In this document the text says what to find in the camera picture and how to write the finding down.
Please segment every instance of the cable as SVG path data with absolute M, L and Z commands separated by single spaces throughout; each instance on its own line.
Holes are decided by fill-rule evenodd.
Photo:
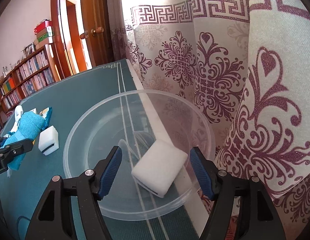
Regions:
M 20 221 L 21 219 L 26 219 L 26 220 L 28 220 L 28 221 L 30 222 L 30 219 L 29 219 L 29 218 L 27 218 L 27 217 L 24 217 L 24 216 L 20 216 L 20 217 L 18 217 L 17 222 L 16 222 L 16 227 L 17 227 L 17 234 L 18 234 L 18 239 L 19 239 L 19 240 L 20 240 L 20 236 L 19 236 L 19 229 L 18 229 L 18 225 L 19 225 L 19 221 Z

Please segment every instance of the teal tablecloth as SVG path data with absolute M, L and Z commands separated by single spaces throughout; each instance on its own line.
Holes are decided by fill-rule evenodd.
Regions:
M 52 107 L 50 125 L 53 125 L 59 133 L 59 149 L 45 156 L 38 150 L 38 139 L 36 139 L 33 150 L 26 154 L 18 171 L 13 171 L 10 178 L 6 173 L 0 174 L 0 198 L 4 216 L 16 239 L 18 239 L 17 232 L 20 238 L 24 239 L 29 224 L 27 218 L 31 218 L 49 180 L 54 175 L 65 178 L 63 150 L 73 125 L 93 105 L 118 94 L 119 86 L 123 92 L 122 80 L 126 91 L 136 90 L 125 60 L 66 78 L 33 94 L 21 103 L 25 112 L 34 108 L 40 112 L 46 107 Z M 13 123 L 14 116 L 5 125 L 2 135 L 12 128 Z M 78 240 L 85 239 L 75 198 L 72 200 L 72 205 Z M 162 216 L 162 221 L 167 231 L 166 236 L 158 219 L 149 221 L 152 229 L 150 230 L 146 221 L 120 221 L 105 217 L 114 240 L 167 240 L 167 237 L 170 240 L 198 239 L 183 207 Z

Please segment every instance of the metal screw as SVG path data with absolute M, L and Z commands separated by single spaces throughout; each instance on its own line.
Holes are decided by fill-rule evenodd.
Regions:
M 256 176 L 252 176 L 251 179 L 254 182 L 259 182 L 260 181 L 260 179 L 258 177 L 256 177 Z
M 85 175 L 87 175 L 87 176 L 91 176 L 91 175 L 93 175 L 94 174 L 94 171 L 93 170 L 86 170 L 85 171 Z
M 224 177 L 224 176 L 226 176 L 227 172 L 224 171 L 224 170 L 219 170 L 219 171 L 218 171 L 218 174 L 219 174 L 220 176 Z
M 58 181 L 59 179 L 60 179 L 60 177 L 59 177 L 58 175 L 56 175 L 56 176 L 54 176 L 54 177 L 52 178 L 52 181 L 56 182 L 56 181 Z

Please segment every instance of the curtain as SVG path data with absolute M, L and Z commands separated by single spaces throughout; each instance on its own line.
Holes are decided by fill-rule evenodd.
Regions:
M 202 111 L 216 166 L 258 176 L 295 239 L 310 217 L 310 15 L 302 2 L 108 0 L 108 7 L 118 12 L 109 13 L 115 58 L 130 60 L 145 89 Z

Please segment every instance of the bowl rim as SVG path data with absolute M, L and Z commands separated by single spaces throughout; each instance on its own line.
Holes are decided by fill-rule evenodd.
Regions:
M 111 97 L 108 97 L 100 102 L 98 102 L 97 104 L 95 104 L 94 106 L 92 106 L 90 109 L 88 109 L 78 120 L 77 122 L 74 124 L 74 126 L 72 127 L 72 129 L 70 130 L 68 137 L 66 139 L 66 143 L 64 146 L 64 151 L 63 151 L 63 166 L 64 166 L 64 173 L 66 178 L 71 178 L 71 172 L 69 169 L 69 165 L 68 165 L 68 149 L 69 149 L 69 145 L 71 142 L 71 139 L 77 129 L 77 127 L 79 126 L 79 124 L 92 112 L 94 111 L 96 108 L 98 108 L 99 106 L 113 100 L 116 98 L 120 98 L 123 96 L 128 96 L 128 95 L 132 95 L 132 94 L 140 94 L 140 93 L 145 93 L 145 94 L 161 94 L 161 95 L 165 95 L 165 96 L 169 96 L 172 98 L 175 98 L 179 101 L 182 101 L 183 103 L 185 103 L 186 105 L 188 105 L 190 108 L 192 108 L 199 116 L 201 116 L 205 129 L 209 131 L 210 133 L 210 137 L 211 137 L 211 145 L 210 145 L 210 149 L 207 151 L 206 153 L 206 159 L 210 159 L 210 160 L 214 160 L 215 157 L 215 136 L 214 136 L 214 132 L 213 129 L 211 127 L 211 124 L 209 123 L 208 119 L 204 116 L 204 114 L 191 102 L 189 102 L 188 100 L 186 100 L 185 98 L 182 98 L 178 95 L 169 93 L 169 92 L 164 92 L 164 91 L 160 91 L 160 90 L 132 90 L 132 91 L 127 91 L 127 92 L 123 92 L 123 93 L 119 93 L 116 95 L 113 95 Z M 111 211 L 110 209 L 101 207 L 99 205 L 99 207 L 103 210 L 102 214 L 107 216 L 107 217 L 111 217 L 114 219 L 118 219 L 118 220 L 132 220 L 129 219 L 130 216 L 135 215 L 137 217 L 139 217 L 139 219 L 136 217 L 133 220 L 146 220 L 146 219 L 151 219 L 151 218 L 155 218 L 158 217 L 158 214 L 160 213 L 161 209 L 165 209 L 168 205 L 171 205 L 173 207 L 172 211 L 175 210 L 176 208 L 182 206 L 184 203 L 186 203 L 186 201 L 188 200 L 189 196 L 192 195 L 192 191 L 194 188 L 194 184 L 192 184 L 192 188 L 188 189 L 187 191 L 185 191 L 183 194 L 181 194 L 178 198 L 176 198 L 175 200 L 171 201 L 170 203 L 167 203 L 163 206 L 160 207 L 154 207 L 154 209 L 151 210 L 147 210 L 147 211 L 138 211 L 138 212 L 115 212 L 115 211 Z

